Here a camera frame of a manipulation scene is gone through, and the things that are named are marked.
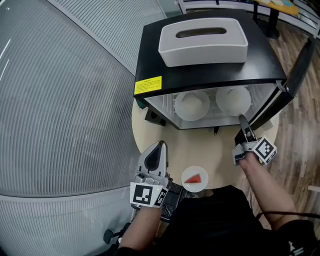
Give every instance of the round plate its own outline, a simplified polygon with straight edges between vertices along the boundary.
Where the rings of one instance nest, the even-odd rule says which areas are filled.
[[[228,116],[244,115],[251,106],[250,93],[242,85],[218,89],[215,101],[219,109]]]
[[[201,183],[185,183],[187,179],[197,174],[199,174],[201,177]],[[208,181],[208,173],[205,169],[201,168],[200,166],[190,166],[187,169],[185,169],[181,175],[182,186],[190,192],[199,192],[201,190],[204,190],[208,185]]]
[[[195,94],[202,102],[202,106],[196,113],[189,113],[183,108],[182,101],[186,94]],[[174,110],[176,114],[185,121],[196,121],[203,118],[209,111],[210,99],[203,90],[183,91],[180,92],[174,101]]]

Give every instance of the black table base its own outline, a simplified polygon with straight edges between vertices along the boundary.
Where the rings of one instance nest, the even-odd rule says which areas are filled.
[[[256,22],[256,24],[259,26],[259,28],[267,38],[278,39],[280,36],[280,33],[277,30],[279,11],[271,8],[269,22],[267,23],[266,21],[258,19],[258,5],[259,3],[257,1],[254,1],[253,20]]]

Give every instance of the red watermelon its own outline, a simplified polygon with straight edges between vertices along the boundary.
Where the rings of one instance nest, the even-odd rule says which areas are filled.
[[[201,183],[200,174],[193,175],[192,177],[188,178],[184,183]]]

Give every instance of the person's left arm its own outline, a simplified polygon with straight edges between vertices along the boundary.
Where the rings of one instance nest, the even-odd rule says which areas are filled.
[[[152,244],[160,223],[162,207],[143,206],[124,233],[119,248],[143,251]]]

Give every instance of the yellow sticker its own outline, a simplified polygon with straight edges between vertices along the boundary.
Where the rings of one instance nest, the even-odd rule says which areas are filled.
[[[162,76],[157,76],[145,80],[135,82],[134,95],[147,93],[161,89]]]

